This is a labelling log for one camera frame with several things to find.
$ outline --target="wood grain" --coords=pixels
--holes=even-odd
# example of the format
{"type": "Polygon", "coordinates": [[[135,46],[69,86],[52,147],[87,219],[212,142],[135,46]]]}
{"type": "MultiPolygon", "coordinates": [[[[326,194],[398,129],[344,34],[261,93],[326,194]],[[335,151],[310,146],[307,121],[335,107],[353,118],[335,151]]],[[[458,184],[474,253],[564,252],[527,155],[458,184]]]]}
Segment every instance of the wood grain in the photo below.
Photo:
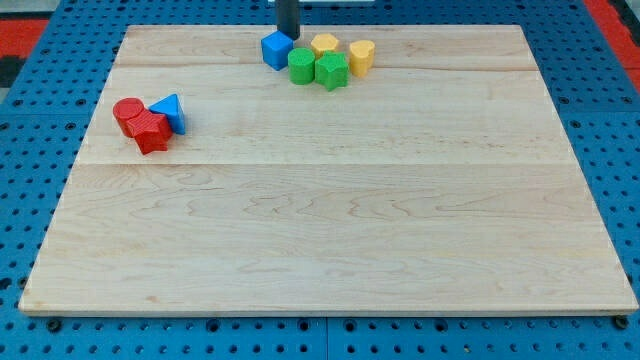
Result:
{"type": "Polygon", "coordinates": [[[130,27],[20,302],[35,316],[538,316],[637,301],[515,26],[305,27],[376,42],[327,93],[263,26],[130,27]],[[140,155],[111,117],[178,91],[140,155]]]}

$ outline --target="yellow block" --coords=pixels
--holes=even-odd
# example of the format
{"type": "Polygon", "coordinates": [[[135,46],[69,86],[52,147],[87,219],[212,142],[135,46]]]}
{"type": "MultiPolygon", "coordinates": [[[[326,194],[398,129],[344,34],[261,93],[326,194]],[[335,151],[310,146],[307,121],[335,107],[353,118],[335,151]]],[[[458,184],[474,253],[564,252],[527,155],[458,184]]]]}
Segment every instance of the yellow block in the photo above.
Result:
{"type": "Polygon", "coordinates": [[[311,50],[316,55],[316,59],[319,59],[324,55],[325,51],[337,52],[339,44],[340,40],[331,34],[318,34],[311,40],[311,50]]]}
{"type": "Polygon", "coordinates": [[[376,44],[370,40],[359,40],[349,45],[349,69],[357,77],[367,75],[373,66],[376,44]]]}

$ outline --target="wooden board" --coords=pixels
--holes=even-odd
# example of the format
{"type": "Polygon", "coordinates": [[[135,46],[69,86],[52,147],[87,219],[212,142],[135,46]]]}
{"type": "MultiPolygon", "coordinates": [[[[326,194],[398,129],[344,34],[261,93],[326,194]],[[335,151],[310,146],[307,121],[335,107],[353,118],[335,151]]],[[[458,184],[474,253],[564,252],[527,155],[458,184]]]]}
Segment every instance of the wooden board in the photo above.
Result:
{"type": "Polygon", "coordinates": [[[130,27],[20,302],[59,316],[622,314],[637,302],[517,26],[358,26],[328,93],[265,26],[130,27]],[[140,155],[111,116],[178,92],[140,155]]]}

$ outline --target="plastic block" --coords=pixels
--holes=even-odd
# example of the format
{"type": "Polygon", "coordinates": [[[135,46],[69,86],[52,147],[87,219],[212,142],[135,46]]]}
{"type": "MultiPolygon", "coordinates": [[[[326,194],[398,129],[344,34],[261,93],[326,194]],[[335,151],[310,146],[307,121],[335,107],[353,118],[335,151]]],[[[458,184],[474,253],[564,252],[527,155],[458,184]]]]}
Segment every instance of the plastic block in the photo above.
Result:
{"type": "Polygon", "coordinates": [[[289,79],[296,85],[306,85],[315,77],[316,56],[307,48],[297,48],[289,52],[289,79]]]}
{"type": "Polygon", "coordinates": [[[127,120],[127,126],[143,155],[152,151],[167,151],[167,141],[171,139],[173,131],[165,115],[145,109],[127,120]]]}
{"type": "Polygon", "coordinates": [[[118,125],[124,136],[133,137],[127,126],[127,121],[140,115],[144,110],[144,104],[142,100],[138,98],[122,99],[113,105],[113,116],[115,116],[118,121],[118,125]]]}
{"type": "Polygon", "coordinates": [[[184,113],[180,106],[178,95],[171,94],[157,103],[149,106],[149,111],[154,114],[164,114],[169,121],[171,130],[179,135],[185,134],[184,113]]]}
{"type": "Polygon", "coordinates": [[[376,44],[370,40],[360,40],[349,45],[349,69],[357,77],[365,77],[373,66],[376,44]]]}
{"type": "Polygon", "coordinates": [[[287,66],[287,55],[293,50],[293,40],[280,31],[265,37],[261,41],[262,60],[277,71],[287,66]]]}
{"type": "Polygon", "coordinates": [[[324,85],[327,91],[339,86],[347,86],[349,79],[349,65],[344,53],[327,51],[316,60],[316,82],[324,85]]]}
{"type": "Polygon", "coordinates": [[[332,34],[318,34],[311,40],[311,50],[316,54],[316,59],[320,59],[326,51],[338,51],[340,40],[332,34]]]}

